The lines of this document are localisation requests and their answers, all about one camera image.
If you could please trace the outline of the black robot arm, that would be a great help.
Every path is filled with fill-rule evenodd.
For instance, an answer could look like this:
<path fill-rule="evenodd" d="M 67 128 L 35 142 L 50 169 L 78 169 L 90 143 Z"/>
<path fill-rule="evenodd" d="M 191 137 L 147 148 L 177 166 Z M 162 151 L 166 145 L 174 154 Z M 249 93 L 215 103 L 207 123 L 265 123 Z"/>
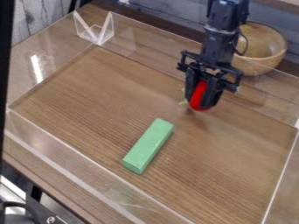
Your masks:
<path fill-rule="evenodd" d="M 249 19 L 249 0 L 209 0 L 206 39 L 201 52 L 182 51 L 178 69 L 186 72 L 185 99 L 197 111 L 217 106 L 225 91 L 237 93 L 243 72 L 231 63 L 238 50 L 241 26 Z"/>

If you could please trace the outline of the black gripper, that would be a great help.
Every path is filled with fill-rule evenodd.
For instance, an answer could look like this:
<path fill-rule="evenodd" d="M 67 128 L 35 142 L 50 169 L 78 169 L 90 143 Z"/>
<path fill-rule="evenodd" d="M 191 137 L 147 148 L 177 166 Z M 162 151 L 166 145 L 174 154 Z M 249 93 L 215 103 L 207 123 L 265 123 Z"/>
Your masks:
<path fill-rule="evenodd" d="M 214 107 L 225 90 L 235 93 L 243 73 L 231 65 L 238 52 L 239 28 L 231 31 L 206 27 L 206 39 L 201 52 L 182 51 L 178 69 L 186 72 L 185 98 L 191 99 L 199 81 L 207 82 L 202 107 Z"/>

